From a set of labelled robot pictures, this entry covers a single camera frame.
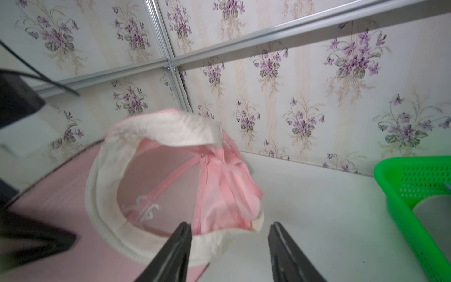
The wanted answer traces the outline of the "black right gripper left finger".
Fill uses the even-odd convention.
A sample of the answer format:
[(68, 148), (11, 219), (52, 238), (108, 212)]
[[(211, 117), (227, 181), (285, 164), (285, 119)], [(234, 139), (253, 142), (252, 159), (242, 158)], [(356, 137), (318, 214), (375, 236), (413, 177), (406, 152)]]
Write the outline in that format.
[(185, 282), (191, 241), (191, 226), (182, 222), (135, 282)]

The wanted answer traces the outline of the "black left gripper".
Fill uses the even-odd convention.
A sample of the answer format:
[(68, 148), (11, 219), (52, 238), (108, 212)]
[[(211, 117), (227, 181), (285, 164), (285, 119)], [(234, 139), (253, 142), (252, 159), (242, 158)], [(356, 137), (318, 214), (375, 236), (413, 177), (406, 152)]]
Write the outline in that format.
[(1, 129), (37, 113), (45, 101), (17, 74), (1, 71)]

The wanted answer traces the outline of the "pink baseball cap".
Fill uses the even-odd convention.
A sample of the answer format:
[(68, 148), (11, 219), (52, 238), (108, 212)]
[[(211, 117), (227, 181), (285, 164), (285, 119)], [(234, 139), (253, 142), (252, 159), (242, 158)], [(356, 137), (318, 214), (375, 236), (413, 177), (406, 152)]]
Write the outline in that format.
[(130, 117), (11, 204), (76, 240), (1, 280), (131, 282), (185, 222), (195, 282), (236, 236), (261, 230), (262, 197), (219, 122), (176, 109)]

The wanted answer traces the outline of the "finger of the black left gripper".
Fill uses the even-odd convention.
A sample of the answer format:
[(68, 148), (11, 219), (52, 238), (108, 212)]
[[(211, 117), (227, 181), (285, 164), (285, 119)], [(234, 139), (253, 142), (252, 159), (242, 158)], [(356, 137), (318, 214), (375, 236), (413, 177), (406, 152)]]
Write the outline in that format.
[(1, 210), (1, 271), (9, 271), (68, 251), (73, 232)]

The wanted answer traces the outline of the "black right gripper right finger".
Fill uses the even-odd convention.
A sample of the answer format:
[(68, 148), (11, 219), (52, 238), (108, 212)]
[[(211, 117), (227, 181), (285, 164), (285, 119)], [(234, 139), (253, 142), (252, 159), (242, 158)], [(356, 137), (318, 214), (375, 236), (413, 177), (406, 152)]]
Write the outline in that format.
[(271, 225), (268, 244), (275, 282), (326, 282), (281, 223)]

